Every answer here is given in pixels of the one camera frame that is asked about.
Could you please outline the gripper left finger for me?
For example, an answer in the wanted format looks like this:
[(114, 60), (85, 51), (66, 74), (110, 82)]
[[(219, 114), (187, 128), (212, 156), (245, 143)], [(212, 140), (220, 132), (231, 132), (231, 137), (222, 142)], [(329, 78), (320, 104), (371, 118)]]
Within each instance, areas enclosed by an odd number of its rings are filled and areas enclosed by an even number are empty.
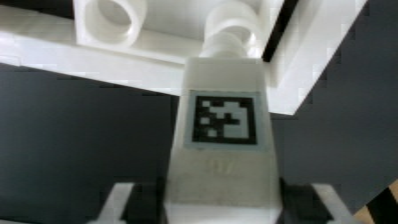
[(98, 218), (89, 221), (87, 224), (126, 224), (126, 221), (123, 220), (123, 213), (133, 186), (133, 183), (114, 184)]

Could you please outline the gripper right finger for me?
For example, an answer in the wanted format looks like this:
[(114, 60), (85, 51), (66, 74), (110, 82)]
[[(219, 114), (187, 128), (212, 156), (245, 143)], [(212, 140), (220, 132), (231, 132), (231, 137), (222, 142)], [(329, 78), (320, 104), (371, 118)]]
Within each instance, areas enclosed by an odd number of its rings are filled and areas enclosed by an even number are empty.
[(354, 215), (348, 211), (334, 187), (329, 184), (315, 184), (313, 188), (332, 215), (332, 220), (327, 222), (327, 224), (361, 224), (361, 221), (354, 218)]

